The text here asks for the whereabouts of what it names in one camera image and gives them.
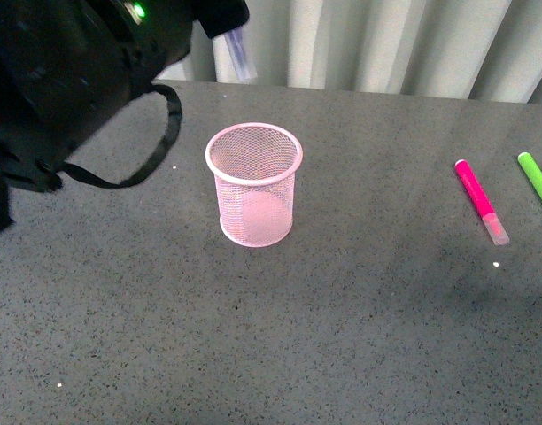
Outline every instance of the marker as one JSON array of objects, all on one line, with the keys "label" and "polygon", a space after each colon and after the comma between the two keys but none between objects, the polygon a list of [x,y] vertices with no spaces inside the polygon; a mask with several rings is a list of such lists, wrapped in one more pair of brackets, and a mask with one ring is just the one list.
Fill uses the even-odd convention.
[{"label": "marker", "polygon": [[538,168],[535,159],[531,156],[529,152],[523,152],[517,157],[519,164],[523,168],[527,177],[529,177],[530,182],[537,191],[538,195],[542,199],[542,171]]},{"label": "marker", "polygon": [[509,236],[507,236],[497,214],[493,210],[492,203],[485,195],[484,189],[482,189],[482,186],[470,168],[468,161],[466,161],[466,159],[461,159],[456,162],[454,168],[456,168],[456,173],[458,173],[469,197],[471,197],[472,202],[476,206],[477,212],[484,221],[485,228],[487,228],[487,231],[492,237],[493,243],[496,245],[505,245],[509,243]]}]

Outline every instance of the highlighter cap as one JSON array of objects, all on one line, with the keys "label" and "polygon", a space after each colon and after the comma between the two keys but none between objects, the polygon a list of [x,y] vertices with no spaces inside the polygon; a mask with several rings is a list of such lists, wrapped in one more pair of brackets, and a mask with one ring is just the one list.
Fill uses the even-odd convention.
[{"label": "highlighter cap", "polygon": [[482,217],[482,220],[484,221],[485,228],[487,228],[488,233],[492,237],[493,243],[496,245],[507,245],[509,243],[509,236],[507,236],[507,232],[495,212],[485,215]]}]

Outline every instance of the black strap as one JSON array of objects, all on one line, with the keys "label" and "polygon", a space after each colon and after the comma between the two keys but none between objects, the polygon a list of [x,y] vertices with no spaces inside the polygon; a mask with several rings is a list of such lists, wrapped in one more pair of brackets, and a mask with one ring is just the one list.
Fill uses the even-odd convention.
[{"label": "black strap", "polygon": [[139,168],[131,177],[120,183],[110,183],[101,179],[97,175],[85,170],[81,166],[65,163],[61,171],[67,173],[71,178],[78,182],[90,184],[102,189],[123,189],[130,188],[142,183],[149,177],[163,162],[169,150],[176,142],[176,138],[181,131],[182,106],[181,100],[176,95],[173,88],[162,85],[152,84],[145,93],[159,93],[166,98],[168,109],[168,122],[166,124],[165,135],[159,140],[157,149],[149,156],[149,159]]}]

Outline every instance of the mesh cup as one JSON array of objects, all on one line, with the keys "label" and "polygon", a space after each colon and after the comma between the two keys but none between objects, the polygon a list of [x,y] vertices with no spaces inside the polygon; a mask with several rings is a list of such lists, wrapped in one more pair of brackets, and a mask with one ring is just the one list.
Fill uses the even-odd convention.
[{"label": "mesh cup", "polygon": [[221,229],[229,239],[260,247],[287,236],[302,158],[297,138],[271,124],[237,124],[212,138],[206,163],[216,180]]}]

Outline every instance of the speckled surface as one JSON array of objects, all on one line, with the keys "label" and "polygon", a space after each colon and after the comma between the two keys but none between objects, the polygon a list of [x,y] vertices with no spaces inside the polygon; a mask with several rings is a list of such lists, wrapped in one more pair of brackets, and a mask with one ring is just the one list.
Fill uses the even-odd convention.
[{"label": "speckled surface", "polygon": [[[542,204],[516,162],[542,166],[542,106],[175,86],[182,136],[142,186],[13,192],[0,424],[542,424]],[[163,117],[141,100],[73,162],[120,180]],[[221,233],[204,160],[242,121],[305,150],[293,229],[265,249]]]}]

